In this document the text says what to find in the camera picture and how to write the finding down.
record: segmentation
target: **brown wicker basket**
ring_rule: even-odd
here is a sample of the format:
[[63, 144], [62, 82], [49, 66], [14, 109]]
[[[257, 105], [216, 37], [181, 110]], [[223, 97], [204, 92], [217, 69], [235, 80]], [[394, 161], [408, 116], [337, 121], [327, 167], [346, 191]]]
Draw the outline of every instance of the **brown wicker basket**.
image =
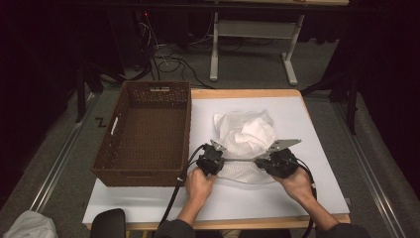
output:
[[174, 186], [190, 123], [188, 82], [124, 82], [91, 170], [107, 186]]

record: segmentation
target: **table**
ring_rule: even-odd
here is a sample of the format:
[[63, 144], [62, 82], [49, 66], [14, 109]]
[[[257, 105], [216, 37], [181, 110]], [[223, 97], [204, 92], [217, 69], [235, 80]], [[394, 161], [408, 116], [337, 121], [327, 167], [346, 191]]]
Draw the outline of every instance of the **table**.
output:
[[[311, 169], [317, 183], [318, 199], [341, 222], [350, 222], [349, 208], [328, 164], [297, 90], [192, 90], [190, 155], [201, 144], [215, 138], [214, 113], [233, 110], [267, 110], [274, 120], [278, 139], [298, 138], [290, 148]], [[90, 228], [102, 211], [123, 208], [128, 230], [155, 230], [167, 207], [173, 187], [106, 187], [99, 179], [94, 185], [83, 223]], [[185, 201], [182, 188], [168, 219], [174, 219]], [[309, 216], [282, 189], [281, 185], [243, 184], [217, 179], [212, 195], [197, 217], [195, 229], [304, 228]]]
[[[250, 2], [250, 3], [273, 3], [273, 4], [301, 4], [301, 5], [337, 5], [346, 6], [349, 0], [306, 0], [306, 1], [290, 1], [290, 0], [216, 0], [219, 2]], [[247, 38], [267, 38], [267, 39], [289, 39], [289, 47], [287, 52], [282, 53], [282, 62], [287, 73], [290, 85], [297, 85], [296, 75], [291, 57], [302, 28], [304, 15], [299, 15], [295, 23], [277, 23], [277, 22], [254, 22], [254, 21], [231, 21], [219, 20], [219, 13], [214, 13], [213, 24], [213, 50], [210, 62], [210, 80], [218, 80], [219, 53], [218, 43], [219, 36], [225, 37], [247, 37]]]

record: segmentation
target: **forearm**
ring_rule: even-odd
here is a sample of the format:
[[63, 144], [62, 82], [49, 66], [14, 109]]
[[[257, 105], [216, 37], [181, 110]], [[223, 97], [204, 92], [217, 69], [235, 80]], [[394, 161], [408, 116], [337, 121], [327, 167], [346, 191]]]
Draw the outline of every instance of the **forearm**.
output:
[[314, 197], [299, 199], [298, 202], [308, 212], [319, 230], [327, 231], [340, 223]]
[[181, 212], [179, 212], [177, 219], [183, 220], [190, 226], [192, 226], [203, 205], [204, 201], [197, 199], [188, 199], [188, 201], [182, 207]]

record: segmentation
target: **white cloth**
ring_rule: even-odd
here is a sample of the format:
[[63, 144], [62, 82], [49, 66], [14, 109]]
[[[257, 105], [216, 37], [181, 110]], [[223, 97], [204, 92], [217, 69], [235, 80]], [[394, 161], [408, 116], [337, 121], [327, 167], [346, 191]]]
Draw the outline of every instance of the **white cloth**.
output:
[[38, 212], [25, 211], [3, 238], [58, 238], [53, 221]]
[[223, 158], [241, 160], [225, 162], [219, 178], [232, 179], [246, 183], [267, 183], [273, 179], [260, 170], [253, 158], [266, 152], [275, 141], [272, 119], [263, 112], [230, 112], [225, 115], [215, 114], [214, 125], [219, 133], [217, 143], [224, 146]]

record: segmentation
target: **white tabletop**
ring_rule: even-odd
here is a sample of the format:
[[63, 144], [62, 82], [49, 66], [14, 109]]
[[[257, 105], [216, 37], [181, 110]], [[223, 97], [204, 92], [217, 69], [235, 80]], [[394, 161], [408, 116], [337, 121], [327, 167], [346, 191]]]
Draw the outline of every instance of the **white tabletop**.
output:
[[[277, 139], [301, 139], [290, 147], [293, 154], [311, 170], [316, 182], [318, 200], [332, 214], [348, 214], [337, 180], [324, 154], [304, 102], [298, 92], [279, 96], [252, 98], [197, 99], [191, 111], [190, 155], [200, 145], [218, 137], [213, 126], [215, 113], [266, 110], [274, 121]], [[122, 208], [130, 224], [150, 224], [156, 227], [173, 192], [173, 187], [106, 187], [99, 179], [94, 185], [83, 223], [88, 227], [102, 211]], [[179, 190], [168, 219], [176, 218], [186, 199], [184, 188]], [[288, 197], [279, 183], [244, 184], [219, 178], [211, 196], [197, 217], [197, 224], [206, 221], [259, 220], [267, 218], [302, 217], [307, 213]]]

